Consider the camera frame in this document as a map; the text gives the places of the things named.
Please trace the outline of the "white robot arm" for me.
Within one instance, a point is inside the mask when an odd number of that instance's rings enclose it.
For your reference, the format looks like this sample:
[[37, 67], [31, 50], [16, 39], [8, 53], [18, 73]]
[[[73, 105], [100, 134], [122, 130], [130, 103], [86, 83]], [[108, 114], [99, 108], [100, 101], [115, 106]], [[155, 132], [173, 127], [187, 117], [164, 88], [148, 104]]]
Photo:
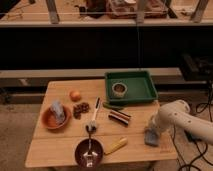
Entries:
[[213, 145], [213, 123], [190, 115], [190, 107], [184, 100], [164, 104], [151, 116], [144, 129], [145, 144], [158, 146], [161, 134], [171, 125], [176, 125]]

